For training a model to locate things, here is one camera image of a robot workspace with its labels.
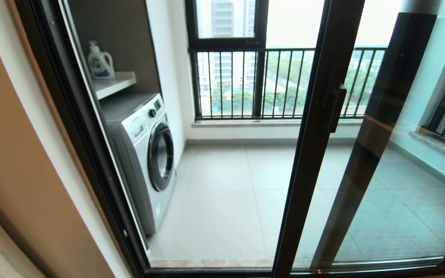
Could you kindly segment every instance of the tiled floor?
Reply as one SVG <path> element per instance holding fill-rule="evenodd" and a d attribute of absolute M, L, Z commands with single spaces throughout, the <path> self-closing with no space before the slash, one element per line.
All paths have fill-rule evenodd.
<path fill-rule="evenodd" d="M 295 267 L 316 250 L 351 146 L 328 146 Z M 159 232 L 153 267 L 270 267 L 295 146 L 187 146 Z M 336 260 L 445 253 L 445 185 L 387 149 Z"/>

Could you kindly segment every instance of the front-loading washing machine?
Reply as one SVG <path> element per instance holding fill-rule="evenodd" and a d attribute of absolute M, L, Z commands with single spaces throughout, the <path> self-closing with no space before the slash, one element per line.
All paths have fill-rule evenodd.
<path fill-rule="evenodd" d="M 175 185 L 173 138 L 161 95 L 101 100 L 110 143 L 143 232 L 154 234 Z"/>

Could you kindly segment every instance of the white plastic bottle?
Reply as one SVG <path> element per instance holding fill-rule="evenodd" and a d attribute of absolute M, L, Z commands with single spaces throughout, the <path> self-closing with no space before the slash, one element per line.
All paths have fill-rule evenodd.
<path fill-rule="evenodd" d="M 107 52 L 101 52 L 96 41 L 90 41 L 90 54 L 88 55 L 88 66 L 95 79 L 115 78 L 113 69 L 113 58 Z"/>

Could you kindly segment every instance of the balcony railing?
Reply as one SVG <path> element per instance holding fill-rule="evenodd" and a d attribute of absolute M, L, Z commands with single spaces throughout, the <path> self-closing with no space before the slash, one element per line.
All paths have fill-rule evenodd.
<path fill-rule="evenodd" d="M 341 118 L 363 117 L 386 49 L 357 47 L 353 51 Z M 196 119 L 302 118 L 314 52 L 192 52 Z"/>

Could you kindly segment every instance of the shelf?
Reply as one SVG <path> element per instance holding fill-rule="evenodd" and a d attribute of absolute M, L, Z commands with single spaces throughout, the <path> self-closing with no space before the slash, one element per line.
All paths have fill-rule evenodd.
<path fill-rule="evenodd" d="M 108 97 L 136 83 L 133 71 L 116 72 L 115 79 L 93 79 L 93 88 L 98 100 Z"/>

